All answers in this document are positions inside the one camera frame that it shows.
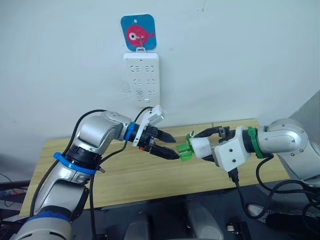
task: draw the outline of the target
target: white wall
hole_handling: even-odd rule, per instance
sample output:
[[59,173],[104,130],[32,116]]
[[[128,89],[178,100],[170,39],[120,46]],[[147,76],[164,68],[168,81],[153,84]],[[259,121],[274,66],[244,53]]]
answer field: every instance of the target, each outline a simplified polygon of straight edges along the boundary
[[29,178],[44,141],[86,111],[136,115],[120,19],[143,13],[155,19],[161,126],[268,124],[320,88],[318,0],[2,0],[0,172]]

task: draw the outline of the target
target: power strip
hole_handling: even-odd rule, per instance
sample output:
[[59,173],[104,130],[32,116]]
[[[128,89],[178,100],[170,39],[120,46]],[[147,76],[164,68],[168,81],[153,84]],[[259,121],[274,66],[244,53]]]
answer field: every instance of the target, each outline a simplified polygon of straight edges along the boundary
[[126,52],[123,61],[132,97],[137,106],[159,105],[159,55],[155,52]]

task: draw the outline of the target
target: pink fish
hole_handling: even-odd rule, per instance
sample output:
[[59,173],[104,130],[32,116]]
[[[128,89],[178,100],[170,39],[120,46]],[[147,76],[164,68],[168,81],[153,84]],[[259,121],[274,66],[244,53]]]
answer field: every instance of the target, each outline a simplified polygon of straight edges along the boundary
[[145,44],[149,37],[155,37],[155,33],[148,33],[140,25],[131,25],[126,30],[126,38],[128,39],[130,44],[136,47],[140,47],[141,42],[142,45]]

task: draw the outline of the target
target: wooden table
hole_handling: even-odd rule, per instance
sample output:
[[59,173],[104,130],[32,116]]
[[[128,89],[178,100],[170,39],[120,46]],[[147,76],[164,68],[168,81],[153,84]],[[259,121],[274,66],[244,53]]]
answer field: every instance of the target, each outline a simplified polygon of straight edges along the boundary
[[[162,130],[172,134],[177,143],[163,143],[159,140],[156,142],[161,146],[177,150],[176,145],[184,143],[186,141],[185,136],[188,133],[192,131],[199,133],[214,126],[230,126],[231,129],[235,129],[238,126],[258,127],[259,125],[255,119],[248,119],[171,127]],[[212,144],[217,144],[218,139],[218,135],[215,134],[210,138],[210,141]],[[32,196],[40,179],[54,161],[53,153],[62,152],[68,141],[67,138],[54,139],[45,143],[20,215],[29,215]],[[107,154],[122,148],[123,144],[123,142],[112,141],[107,149]],[[260,160],[253,154],[245,164],[238,168],[241,186],[258,183],[256,167],[259,162]],[[98,171],[94,179],[95,207],[233,188],[235,186],[229,180],[228,174],[212,162],[195,157],[185,162],[180,159],[166,160],[132,147],[131,143],[128,143],[123,152],[103,163],[102,168],[106,170],[106,173]],[[264,182],[271,182],[287,179],[289,176],[278,157],[275,156],[261,168],[261,178]],[[85,208],[89,208],[89,199]]]

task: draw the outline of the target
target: green ring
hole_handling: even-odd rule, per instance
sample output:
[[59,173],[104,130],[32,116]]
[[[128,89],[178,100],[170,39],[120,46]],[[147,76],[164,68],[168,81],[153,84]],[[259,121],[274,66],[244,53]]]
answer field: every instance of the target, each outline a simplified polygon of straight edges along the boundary
[[257,156],[258,159],[263,159],[264,156],[262,155],[262,152],[260,151],[257,139],[256,139],[256,129],[253,128],[252,126],[248,126],[248,135],[250,136],[251,139],[251,143],[253,146],[253,149],[255,151],[255,154]]

